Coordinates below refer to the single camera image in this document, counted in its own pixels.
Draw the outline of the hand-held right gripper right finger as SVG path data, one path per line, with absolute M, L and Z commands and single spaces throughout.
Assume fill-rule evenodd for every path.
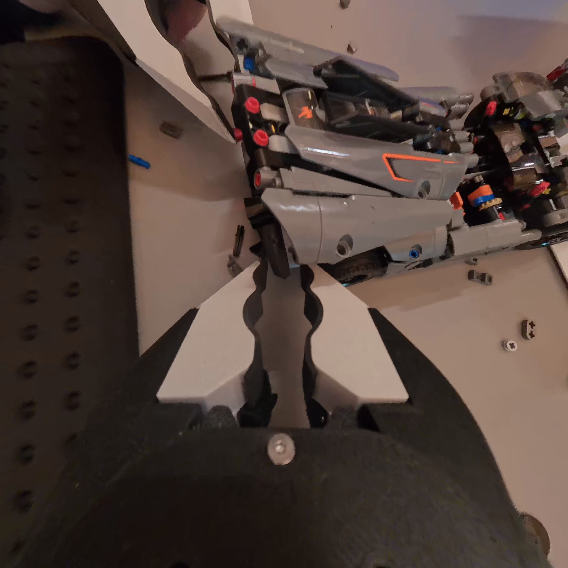
M 409 395 L 369 307 L 317 265 L 301 267 L 306 336 L 302 385 L 309 426 L 323 428 L 338 409 L 405 404 Z

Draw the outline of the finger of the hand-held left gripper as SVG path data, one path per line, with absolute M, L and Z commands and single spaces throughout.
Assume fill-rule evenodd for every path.
M 252 25 L 252 11 L 249 1 L 206 1 L 209 19 L 214 27 L 219 22 L 231 20 Z
M 98 1 L 117 32 L 134 53 L 135 61 L 206 127 L 235 143 L 233 129 L 226 125 L 209 95 L 188 74 L 179 50 L 164 38 L 145 1 Z

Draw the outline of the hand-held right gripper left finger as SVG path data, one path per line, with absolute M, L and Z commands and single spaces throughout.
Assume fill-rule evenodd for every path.
M 267 268 L 253 263 L 197 309 L 157 392 L 161 403 L 196 404 L 205 413 L 224 407 L 242 427 L 269 425 L 277 395 L 256 329 Z

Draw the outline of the grey lego car model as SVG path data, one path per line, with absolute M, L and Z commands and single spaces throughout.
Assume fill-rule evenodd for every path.
M 567 61 L 480 93 L 398 74 L 228 18 L 234 136 L 259 255 L 344 286 L 567 241 Z

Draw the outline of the white rounded board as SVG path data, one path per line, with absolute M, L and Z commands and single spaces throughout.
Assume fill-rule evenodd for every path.
M 549 250 L 567 287 L 567 241 L 550 245 Z

